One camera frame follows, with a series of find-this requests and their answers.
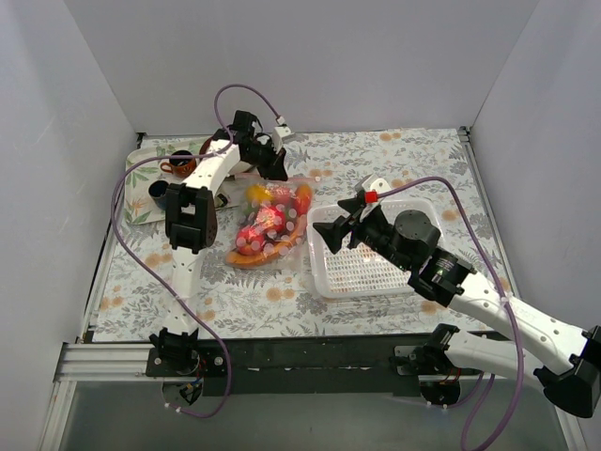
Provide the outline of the clear zip top bag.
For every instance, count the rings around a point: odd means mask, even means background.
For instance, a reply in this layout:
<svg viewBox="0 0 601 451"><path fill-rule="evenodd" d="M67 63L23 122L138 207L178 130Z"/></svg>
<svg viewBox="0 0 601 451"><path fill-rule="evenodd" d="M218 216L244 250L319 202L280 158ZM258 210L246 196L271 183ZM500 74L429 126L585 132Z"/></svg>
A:
<svg viewBox="0 0 601 451"><path fill-rule="evenodd" d="M225 262L250 270L290 257L305 240L308 212L321 177L280 181L242 174L237 180L243 186L241 217Z"/></svg>

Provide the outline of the green fake grapes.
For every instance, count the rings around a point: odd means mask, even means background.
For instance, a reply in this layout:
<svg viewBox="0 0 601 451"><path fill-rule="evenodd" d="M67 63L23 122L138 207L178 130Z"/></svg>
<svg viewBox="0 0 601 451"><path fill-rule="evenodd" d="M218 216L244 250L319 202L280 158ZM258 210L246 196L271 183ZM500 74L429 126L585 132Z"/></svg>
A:
<svg viewBox="0 0 601 451"><path fill-rule="evenodd" d="M244 201L240 205L240 208L242 214L242 221L252 222L261 208L261 203L256 200Z"/></svg>

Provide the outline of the orange red fake mango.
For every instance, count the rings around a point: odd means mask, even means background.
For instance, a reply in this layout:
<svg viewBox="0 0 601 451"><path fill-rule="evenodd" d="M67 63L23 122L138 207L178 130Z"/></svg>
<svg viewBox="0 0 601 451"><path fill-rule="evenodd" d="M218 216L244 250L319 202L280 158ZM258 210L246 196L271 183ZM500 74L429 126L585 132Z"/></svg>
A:
<svg viewBox="0 0 601 451"><path fill-rule="evenodd" d="M294 195L292 208L298 216L302 216L308 212L313 199L313 190L308 184L300 184Z"/></svg>

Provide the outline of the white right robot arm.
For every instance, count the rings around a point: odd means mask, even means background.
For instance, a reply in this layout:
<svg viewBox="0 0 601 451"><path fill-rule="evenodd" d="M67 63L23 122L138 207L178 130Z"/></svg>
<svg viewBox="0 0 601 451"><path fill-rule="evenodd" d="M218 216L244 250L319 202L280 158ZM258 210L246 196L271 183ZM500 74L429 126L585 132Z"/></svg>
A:
<svg viewBox="0 0 601 451"><path fill-rule="evenodd" d="M408 285L426 300L477 319L506 338L500 342L439 326L424 345L432 371L473 368L515 377L539 387L563 411L593 416L600 399L599 327L567 324L500 293L472 265L439 246L439 230L420 210L403 210L390 223L374 192L338 205L343 215L311 223L332 253L364 244L408 272Z"/></svg>

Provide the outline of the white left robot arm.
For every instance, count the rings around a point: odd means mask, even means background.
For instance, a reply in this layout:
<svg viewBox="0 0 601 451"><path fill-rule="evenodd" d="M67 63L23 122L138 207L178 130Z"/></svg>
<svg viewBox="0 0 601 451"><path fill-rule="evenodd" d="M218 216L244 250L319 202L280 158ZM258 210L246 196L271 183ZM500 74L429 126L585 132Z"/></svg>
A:
<svg viewBox="0 0 601 451"><path fill-rule="evenodd" d="M255 115L237 111L228 127L205 141L195 169L166 189L165 232L173 256L169 287L175 300L150 341L161 363L178 375L191 375L200 366L196 342L201 326L189 301L198 292L206 251L217 236L216 194L229 176L250 168L265 179L286 181L284 141L292 135L280 115L273 133L264 134Z"/></svg>

